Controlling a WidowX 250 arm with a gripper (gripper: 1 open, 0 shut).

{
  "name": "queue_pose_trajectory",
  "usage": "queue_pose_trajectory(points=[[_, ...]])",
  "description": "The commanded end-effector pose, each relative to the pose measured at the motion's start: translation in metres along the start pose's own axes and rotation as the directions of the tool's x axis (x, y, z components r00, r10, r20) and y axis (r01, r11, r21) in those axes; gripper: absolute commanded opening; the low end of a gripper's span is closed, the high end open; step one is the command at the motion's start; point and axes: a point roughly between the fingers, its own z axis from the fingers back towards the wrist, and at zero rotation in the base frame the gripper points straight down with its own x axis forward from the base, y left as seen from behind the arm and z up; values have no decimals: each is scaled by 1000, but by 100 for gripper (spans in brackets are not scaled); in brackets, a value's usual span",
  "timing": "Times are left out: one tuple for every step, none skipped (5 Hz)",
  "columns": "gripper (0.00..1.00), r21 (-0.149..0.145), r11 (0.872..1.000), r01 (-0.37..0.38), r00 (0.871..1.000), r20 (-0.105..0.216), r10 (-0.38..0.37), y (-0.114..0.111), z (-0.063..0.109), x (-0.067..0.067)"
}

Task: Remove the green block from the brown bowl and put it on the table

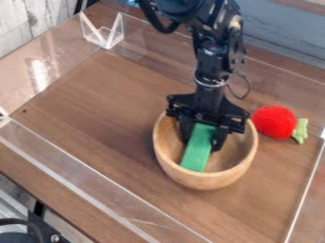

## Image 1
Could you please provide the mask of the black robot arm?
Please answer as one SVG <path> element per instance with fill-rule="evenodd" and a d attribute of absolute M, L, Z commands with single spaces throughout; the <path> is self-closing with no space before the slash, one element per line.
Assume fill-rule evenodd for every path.
<path fill-rule="evenodd" d="M 170 34 L 184 27 L 191 35 L 195 91 L 167 96 L 166 114 L 179 122 L 183 140 L 198 124 L 210 126 L 210 145 L 218 151 L 230 134 L 245 132 L 249 119 L 224 94 L 246 54 L 239 5 L 235 0 L 138 0 L 138 5 L 156 31 Z"/>

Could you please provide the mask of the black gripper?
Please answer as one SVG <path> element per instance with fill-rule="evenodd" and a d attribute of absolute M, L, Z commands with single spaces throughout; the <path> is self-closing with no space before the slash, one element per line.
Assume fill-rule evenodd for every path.
<path fill-rule="evenodd" d="M 249 112 L 231 103 L 224 95 L 224 87 L 207 88 L 200 84 L 187 94 L 167 96 L 166 115 L 179 123 L 180 138 L 187 143 L 196 122 L 214 126 L 212 151 L 222 149 L 228 133 L 243 133 Z"/>

